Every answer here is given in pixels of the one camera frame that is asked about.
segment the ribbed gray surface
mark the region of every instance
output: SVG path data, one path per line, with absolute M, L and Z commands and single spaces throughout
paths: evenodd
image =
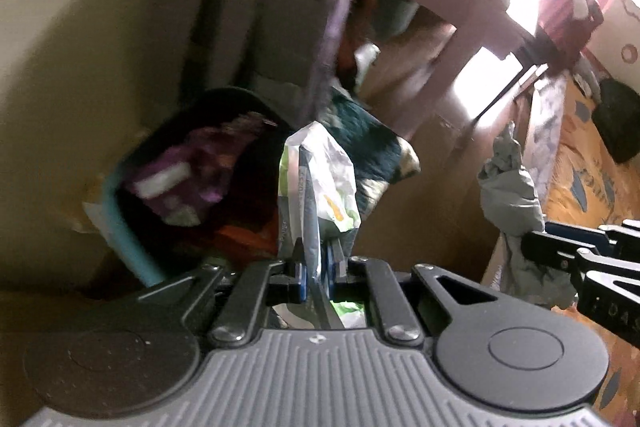
M 412 349 L 371 330 L 265 331 L 252 346 L 218 351 L 194 385 L 154 411 L 84 420 L 43 409 L 28 427 L 599 427 L 588 409 L 550 419 L 487 412 L 446 387 Z

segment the white plastic bag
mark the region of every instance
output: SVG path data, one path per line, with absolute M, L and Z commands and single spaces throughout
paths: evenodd
M 328 279 L 344 269 L 360 226 L 355 193 L 353 163 L 322 124 L 312 122 L 286 140 L 278 181 L 278 257 L 292 257 L 294 245 L 302 241 L 304 259 L 299 261 L 306 266 L 309 298 L 304 305 L 287 307 L 316 327 L 339 322 Z

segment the gray cloth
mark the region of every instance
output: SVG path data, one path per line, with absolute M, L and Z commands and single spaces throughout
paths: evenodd
M 494 139 L 494 156 L 478 174 L 484 217 L 502 232 L 506 244 L 500 291 L 547 308 L 567 308 L 575 289 L 569 275 L 528 261 L 520 238 L 545 229 L 545 219 L 531 176 L 522 166 L 522 150 L 514 139 L 513 121 Z

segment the wall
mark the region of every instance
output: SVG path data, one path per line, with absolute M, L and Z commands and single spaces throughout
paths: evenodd
M 148 0 L 0 0 L 0 284 L 82 285 L 106 253 L 57 217 L 138 128 Z

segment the orange cloth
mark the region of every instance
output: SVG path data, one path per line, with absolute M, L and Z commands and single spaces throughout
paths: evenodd
M 224 224 L 212 230 L 185 229 L 182 231 L 182 249 L 200 257 L 219 253 L 234 269 L 243 270 L 253 261 L 278 255 L 279 232 L 276 209 L 271 219 L 255 230 L 243 223 Z
M 591 121 L 593 108 L 593 102 L 569 81 L 556 167 L 544 208 L 547 219 L 595 228 L 640 217 L 640 174 L 631 165 L 613 162 Z M 640 419 L 640 350 L 575 309 L 556 311 L 588 325 L 607 344 L 609 372 L 595 410 L 616 427 L 636 427 L 635 414 Z

